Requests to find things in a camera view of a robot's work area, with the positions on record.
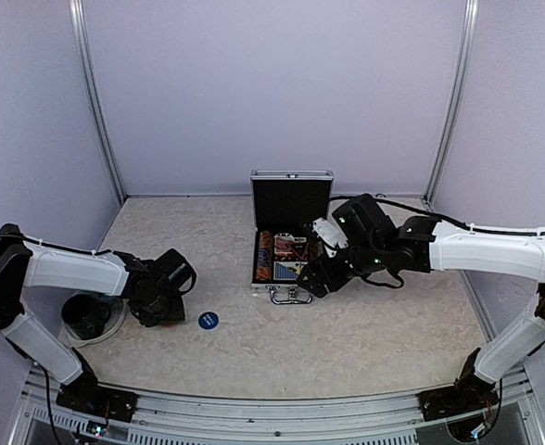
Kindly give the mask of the blue playing card deck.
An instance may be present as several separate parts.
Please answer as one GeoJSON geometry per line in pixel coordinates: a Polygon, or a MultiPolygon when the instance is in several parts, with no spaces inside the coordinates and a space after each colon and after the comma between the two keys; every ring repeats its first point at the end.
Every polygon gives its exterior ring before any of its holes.
{"type": "Polygon", "coordinates": [[[307,263],[303,261],[275,261],[272,267],[272,279],[296,281],[306,265],[307,263]]]}

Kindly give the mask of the red triangular dealer button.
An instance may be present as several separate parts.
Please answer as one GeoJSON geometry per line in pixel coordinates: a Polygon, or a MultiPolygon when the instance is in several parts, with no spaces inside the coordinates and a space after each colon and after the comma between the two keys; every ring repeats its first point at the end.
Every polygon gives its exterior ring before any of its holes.
{"type": "Polygon", "coordinates": [[[305,261],[308,255],[309,240],[303,236],[293,236],[294,240],[291,246],[292,254],[288,257],[282,257],[290,261],[305,261]]]}

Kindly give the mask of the red playing card deck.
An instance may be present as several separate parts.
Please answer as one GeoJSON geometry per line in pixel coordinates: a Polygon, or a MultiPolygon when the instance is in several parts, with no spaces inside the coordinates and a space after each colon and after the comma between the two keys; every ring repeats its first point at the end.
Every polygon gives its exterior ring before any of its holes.
{"type": "Polygon", "coordinates": [[[273,250],[276,257],[288,257],[292,254],[294,237],[291,234],[281,233],[273,237],[273,250]]]}

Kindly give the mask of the blue small blind button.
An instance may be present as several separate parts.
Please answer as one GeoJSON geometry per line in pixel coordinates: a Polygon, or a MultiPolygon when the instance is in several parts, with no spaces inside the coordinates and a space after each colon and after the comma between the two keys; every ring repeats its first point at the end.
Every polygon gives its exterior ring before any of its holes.
{"type": "Polygon", "coordinates": [[[199,315],[197,322],[202,329],[212,330],[218,326],[220,318],[217,313],[206,311],[199,315]]]}

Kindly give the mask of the aluminium poker case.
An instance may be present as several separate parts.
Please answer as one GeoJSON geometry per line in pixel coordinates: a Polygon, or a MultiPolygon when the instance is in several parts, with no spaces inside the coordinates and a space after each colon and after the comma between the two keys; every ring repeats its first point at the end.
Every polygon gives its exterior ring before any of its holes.
{"type": "MultiPolygon", "coordinates": [[[[308,305],[312,295],[299,289],[296,281],[269,281],[255,279],[257,250],[260,233],[269,231],[315,239],[311,223],[328,214],[329,198],[334,175],[329,170],[278,171],[253,170],[250,173],[251,196],[255,225],[255,245],[251,288],[266,293],[272,304],[278,306],[308,305]]],[[[276,257],[273,260],[290,261],[276,257]]]]}

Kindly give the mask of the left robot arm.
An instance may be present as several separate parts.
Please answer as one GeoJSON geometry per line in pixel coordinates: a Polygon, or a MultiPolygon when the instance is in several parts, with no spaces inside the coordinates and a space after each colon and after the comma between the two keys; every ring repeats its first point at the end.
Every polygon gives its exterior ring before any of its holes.
{"type": "Polygon", "coordinates": [[[37,362],[88,413],[106,402],[84,358],[63,345],[21,302],[26,287],[55,287],[125,299],[144,327],[184,319],[183,297],[196,284],[187,259],[171,248],[155,260],[116,250],[80,250],[0,228],[0,334],[37,362]]]}

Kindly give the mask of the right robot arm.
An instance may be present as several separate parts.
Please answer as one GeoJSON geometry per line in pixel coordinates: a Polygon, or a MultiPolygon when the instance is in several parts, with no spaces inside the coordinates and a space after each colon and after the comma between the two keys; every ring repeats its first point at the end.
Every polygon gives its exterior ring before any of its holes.
{"type": "Polygon", "coordinates": [[[414,210],[402,226],[384,213],[385,200],[369,194],[343,200],[328,222],[311,223],[326,251],[299,273],[297,284],[323,298],[360,278],[369,283],[385,271],[472,271],[506,274],[537,282],[537,294],[493,340],[471,354],[450,404],[461,412],[483,400],[493,386],[545,343],[545,227],[505,229],[459,222],[443,214],[414,210]]]}

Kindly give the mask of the right chip row in case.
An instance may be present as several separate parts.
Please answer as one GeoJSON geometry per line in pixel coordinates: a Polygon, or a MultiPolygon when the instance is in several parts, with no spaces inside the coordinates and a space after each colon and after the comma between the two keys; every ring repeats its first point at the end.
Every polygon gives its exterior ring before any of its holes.
{"type": "Polygon", "coordinates": [[[324,246],[320,240],[310,240],[308,244],[309,260],[313,261],[324,254],[324,246]]]}

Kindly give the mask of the chip row in case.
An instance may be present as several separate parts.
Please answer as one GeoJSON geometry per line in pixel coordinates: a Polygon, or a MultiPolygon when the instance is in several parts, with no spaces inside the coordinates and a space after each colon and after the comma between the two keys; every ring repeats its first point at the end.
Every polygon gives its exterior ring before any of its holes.
{"type": "Polygon", "coordinates": [[[308,244],[309,260],[313,261],[324,254],[324,246],[320,240],[310,240],[308,244]]]}
{"type": "Polygon", "coordinates": [[[273,234],[269,231],[260,233],[255,279],[257,281],[269,281],[272,279],[273,267],[273,234]]]}

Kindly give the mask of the black mug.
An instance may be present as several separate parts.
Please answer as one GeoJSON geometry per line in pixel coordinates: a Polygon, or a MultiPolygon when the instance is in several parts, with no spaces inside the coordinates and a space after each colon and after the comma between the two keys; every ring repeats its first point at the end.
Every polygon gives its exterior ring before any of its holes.
{"type": "Polygon", "coordinates": [[[87,340],[103,334],[111,309],[91,295],[78,294],[63,304],[60,315],[79,339],[87,340]]]}

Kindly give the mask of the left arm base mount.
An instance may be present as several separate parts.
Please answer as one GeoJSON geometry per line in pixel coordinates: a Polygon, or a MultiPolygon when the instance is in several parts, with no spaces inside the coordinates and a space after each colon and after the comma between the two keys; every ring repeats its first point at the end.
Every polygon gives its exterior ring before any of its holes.
{"type": "Polygon", "coordinates": [[[100,385],[94,372],[86,368],[73,382],[62,384],[57,395],[60,407],[125,423],[132,422],[137,401],[134,392],[100,385]]]}

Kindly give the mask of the right rear aluminium post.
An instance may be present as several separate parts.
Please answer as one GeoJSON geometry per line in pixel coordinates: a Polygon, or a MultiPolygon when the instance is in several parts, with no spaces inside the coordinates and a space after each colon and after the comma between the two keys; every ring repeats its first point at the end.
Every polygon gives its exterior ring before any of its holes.
{"type": "Polygon", "coordinates": [[[437,192],[446,169],[452,138],[455,133],[456,123],[463,102],[463,93],[473,49],[479,5],[480,2],[478,0],[467,0],[465,2],[461,39],[457,53],[452,86],[450,88],[450,98],[446,109],[445,120],[438,140],[437,154],[424,193],[425,202],[429,206],[433,205],[437,197],[437,192]]]}

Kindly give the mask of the aluminium post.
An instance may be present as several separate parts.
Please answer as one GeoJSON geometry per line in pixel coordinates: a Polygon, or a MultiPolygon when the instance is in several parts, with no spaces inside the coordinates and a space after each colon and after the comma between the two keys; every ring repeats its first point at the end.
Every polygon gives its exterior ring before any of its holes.
{"type": "Polygon", "coordinates": [[[456,123],[463,102],[463,93],[473,49],[479,5],[480,2],[478,0],[467,0],[465,2],[461,39],[457,53],[452,86],[450,88],[450,98],[446,109],[445,120],[438,140],[437,154],[424,193],[425,202],[429,206],[433,205],[437,197],[437,192],[446,169],[452,138],[455,133],[456,123]]]}
{"type": "Polygon", "coordinates": [[[69,0],[69,11],[75,44],[82,67],[83,83],[91,110],[95,133],[100,145],[100,152],[108,172],[108,179],[114,196],[118,202],[118,205],[121,207],[127,199],[127,194],[125,192],[118,162],[109,138],[108,127],[95,79],[94,63],[91,46],[89,43],[88,31],[86,28],[83,1],[69,0]]]}

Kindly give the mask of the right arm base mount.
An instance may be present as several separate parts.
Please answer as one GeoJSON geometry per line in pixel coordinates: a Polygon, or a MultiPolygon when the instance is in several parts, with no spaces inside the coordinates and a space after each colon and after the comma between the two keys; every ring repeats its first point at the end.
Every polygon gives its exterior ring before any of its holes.
{"type": "Polygon", "coordinates": [[[430,389],[417,395],[426,422],[443,419],[497,405],[501,397],[494,383],[475,375],[475,366],[467,362],[453,384],[430,389]]]}

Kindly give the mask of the front aluminium frame rail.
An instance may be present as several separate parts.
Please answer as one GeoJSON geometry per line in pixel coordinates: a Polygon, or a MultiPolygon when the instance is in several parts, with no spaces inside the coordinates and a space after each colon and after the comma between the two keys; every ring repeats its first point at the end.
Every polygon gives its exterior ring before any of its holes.
{"type": "Polygon", "coordinates": [[[248,400],[137,389],[130,422],[111,420],[97,437],[97,417],[59,406],[55,381],[30,372],[21,392],[9,444],[451,444],[456,417],[427,421],[415,390],[373,396],[248,400]]]}

